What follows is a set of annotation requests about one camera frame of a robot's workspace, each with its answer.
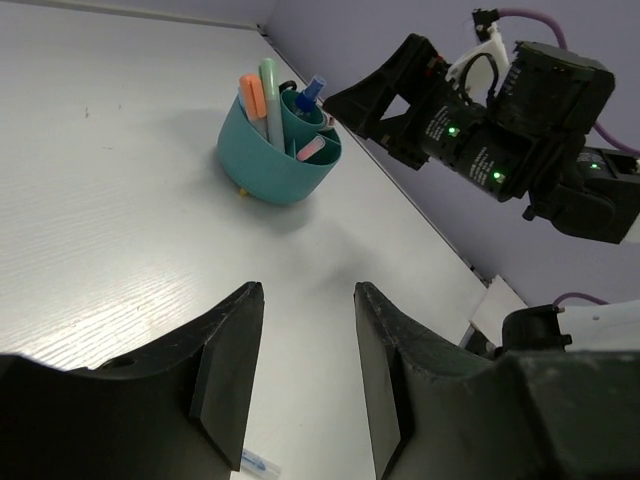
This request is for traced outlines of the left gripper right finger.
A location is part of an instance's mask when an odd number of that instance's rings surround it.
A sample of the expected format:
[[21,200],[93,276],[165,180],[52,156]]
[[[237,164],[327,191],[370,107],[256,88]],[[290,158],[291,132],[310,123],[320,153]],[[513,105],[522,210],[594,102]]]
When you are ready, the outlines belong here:
[[639,355],[509,351],[488,359],[354,291],[380,479],[635,479]]

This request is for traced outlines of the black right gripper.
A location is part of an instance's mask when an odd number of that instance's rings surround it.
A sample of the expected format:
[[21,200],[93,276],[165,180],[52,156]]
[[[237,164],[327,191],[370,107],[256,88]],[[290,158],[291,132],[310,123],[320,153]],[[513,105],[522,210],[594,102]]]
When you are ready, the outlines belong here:
[[431,42],[412,33],[323,109],[402,164],[418,170],[438,159],[504,202],[556,182],[614,89],[614,74],[600,62],[520,41],[505,79],[480,105],[446,80]]

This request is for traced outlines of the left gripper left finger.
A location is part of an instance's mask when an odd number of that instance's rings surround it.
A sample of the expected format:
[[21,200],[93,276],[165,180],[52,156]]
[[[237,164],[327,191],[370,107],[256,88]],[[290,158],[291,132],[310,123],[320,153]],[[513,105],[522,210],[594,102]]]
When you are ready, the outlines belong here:
[[257,282],[96,369],[1,358],[5,479],[226,479],[241,465],[264,314]]

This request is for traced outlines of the blue pen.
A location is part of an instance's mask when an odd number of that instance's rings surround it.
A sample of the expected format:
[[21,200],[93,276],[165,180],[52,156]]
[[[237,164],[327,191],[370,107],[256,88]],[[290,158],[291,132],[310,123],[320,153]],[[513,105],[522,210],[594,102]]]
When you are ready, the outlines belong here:
[[277,480],[281,475],[279,466],[246,448],[242,451],[241,469],[264,480]]

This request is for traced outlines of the small blue-cap glue bottle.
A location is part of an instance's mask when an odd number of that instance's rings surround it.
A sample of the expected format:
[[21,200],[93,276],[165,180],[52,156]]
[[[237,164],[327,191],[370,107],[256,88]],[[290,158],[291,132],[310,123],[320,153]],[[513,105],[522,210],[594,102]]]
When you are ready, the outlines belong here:
[[326,86],[326,80],[320,75],[315,75],[308,85],[297,95],[294,101],[294,114],[298,117],[306,117],[312,113],[316,101]]

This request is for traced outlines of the pink eraser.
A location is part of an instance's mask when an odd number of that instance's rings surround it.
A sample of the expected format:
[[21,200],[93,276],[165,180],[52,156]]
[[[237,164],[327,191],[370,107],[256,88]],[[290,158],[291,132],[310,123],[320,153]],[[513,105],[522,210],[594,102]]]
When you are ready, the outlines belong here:
[[314,155],[319,153],[325,147],[325,145],[325,138],[317,135],[297,152],[296,159],[300,162],[308,161]]

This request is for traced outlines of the green highlighter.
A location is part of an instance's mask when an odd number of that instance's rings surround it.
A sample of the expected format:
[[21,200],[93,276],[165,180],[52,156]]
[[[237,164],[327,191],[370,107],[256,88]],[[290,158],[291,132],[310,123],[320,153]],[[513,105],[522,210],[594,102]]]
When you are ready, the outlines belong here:
[[285,139],[282,123],[281,100],[278,84],[278,71],[275,61],[264,58],[259,65],[266,104],[266,120],[269,142],[279,151],[285,151]]

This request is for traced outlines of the orange capped highlighter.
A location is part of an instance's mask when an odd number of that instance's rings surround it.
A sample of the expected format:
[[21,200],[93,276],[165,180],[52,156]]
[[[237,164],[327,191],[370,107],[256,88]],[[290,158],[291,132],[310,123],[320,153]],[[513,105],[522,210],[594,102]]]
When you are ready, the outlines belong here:
[[239,79],[239,92],[249,123],[264,139],[267,138],[266,100],[260,77],[246,74]]

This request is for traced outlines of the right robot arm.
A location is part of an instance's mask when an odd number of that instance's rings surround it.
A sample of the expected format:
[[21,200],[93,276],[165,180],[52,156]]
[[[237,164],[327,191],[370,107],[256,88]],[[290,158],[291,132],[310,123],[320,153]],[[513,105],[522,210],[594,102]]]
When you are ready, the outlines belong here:
[[451,64],[412,34],[323,107],[412,169],[438,160],[500,202],[527,198],[527,220],[619,244],[639,217],[639,159],[585,144],[614,87],[600,62],[559,47],[519,42],[508,58],[490,40]]

